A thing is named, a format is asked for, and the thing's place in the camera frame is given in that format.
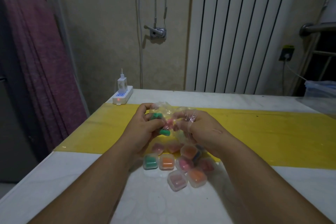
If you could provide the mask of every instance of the yellow tablecloth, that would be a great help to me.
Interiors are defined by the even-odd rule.
[[[55,151],[103,154],[121,136],[137,107],[103,104]],[[215,117],[272,166],[336,169],[336,120],[324,114],[198,109]],[[149,149],[154,142],[169,139],[159,136]]]

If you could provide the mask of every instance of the wall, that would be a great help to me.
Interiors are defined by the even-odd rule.
[[[136,0],[60,1],[78,80],[91,113],[114,94],[121,68],[128,85],[140,88],[140,44],[143,88],[183,90],[190,0],[167,0],[167,40],[163,43],[151,42],[144,28],[139,42]],[[154,0],[141,0],[140,13],[142,27],[152,27]],[[163,14],[164,0],[157,0],[157,26],[163,26]]]
[[[291,44],[295,46],[295,51],[292,60],[288,62],[288,65],[294,71],[300,71],[301,65],[305,60],[305,50],[308,45],[306,41],[303,41],[299,37],[300,27],[307,23],[316,23],[325,0],[294,0],[293,5],[288,17],[287,26],[284,31],[284,35],[279,46],[279,55],[276,57],[272,72],[269,76],[268,82],[265,86],[264,94],[266,95],[282,95],[282,69],[283,62],[278,61],[281,48],[285,44]],[[294,75],[287,67],[285,68],[285,95],[291,95],[297,76]]]

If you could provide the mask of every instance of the white radiator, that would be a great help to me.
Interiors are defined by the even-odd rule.
[[[185,89],[262,94],[293,0],[192,0]]]

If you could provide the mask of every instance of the purple curtain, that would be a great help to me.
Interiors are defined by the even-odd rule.
[[[86,119],[69,57],[46,0],[5,0],[33,106],[52,151]]]

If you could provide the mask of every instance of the table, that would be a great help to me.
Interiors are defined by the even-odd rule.
[[[167,101],[175,106],[315,112],[293,97],[137,90],[129,104]],[[24,224],[65,190],[100,155],[52,152],[0,200],[0,223]],[[134,168],[112,223],[243,223],[244,208],[225,168],[198,189],[169,188],[169,172]],[[303,196],[336,222],[336,170],[274,167]]]

